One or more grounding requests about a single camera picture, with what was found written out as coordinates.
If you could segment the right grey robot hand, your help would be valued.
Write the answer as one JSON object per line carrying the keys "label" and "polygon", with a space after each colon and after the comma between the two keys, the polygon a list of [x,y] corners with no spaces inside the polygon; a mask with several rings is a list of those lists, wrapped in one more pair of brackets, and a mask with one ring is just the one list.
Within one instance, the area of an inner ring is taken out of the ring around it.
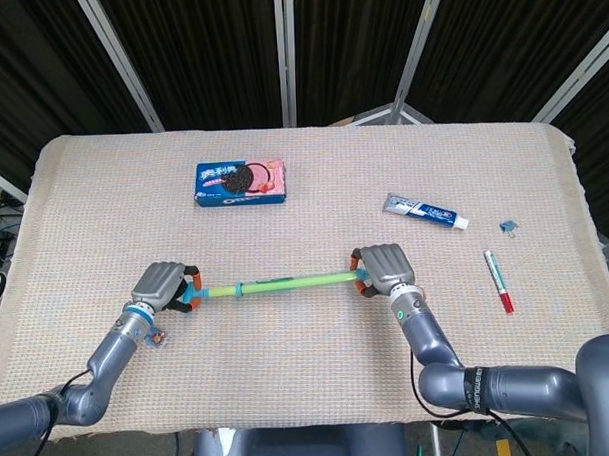
{"label": "right grey robot hand", "polygon": [[378,294],[390,296],[397,286],[415,284],[412,266],[397,244],[354,248],[351,254],[351,269],[357,270],[359,263],[363,264],[368,278],[357,279],[355,285],[366,298],[373,298]]}

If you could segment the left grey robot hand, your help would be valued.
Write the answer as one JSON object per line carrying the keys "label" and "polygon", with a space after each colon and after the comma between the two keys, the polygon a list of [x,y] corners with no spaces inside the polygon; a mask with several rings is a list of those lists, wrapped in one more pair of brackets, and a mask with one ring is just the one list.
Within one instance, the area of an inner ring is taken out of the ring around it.
{"label": "left grey robot hand", "polygon": [[188,288],[188,279],[192,283],[200,279],[196,266],[180,262],[154,262],[142,274],[131,293],[131,301],[143,303],[154,312],[173,310],[183,313],[191,312],[194,308],[183,301]]}

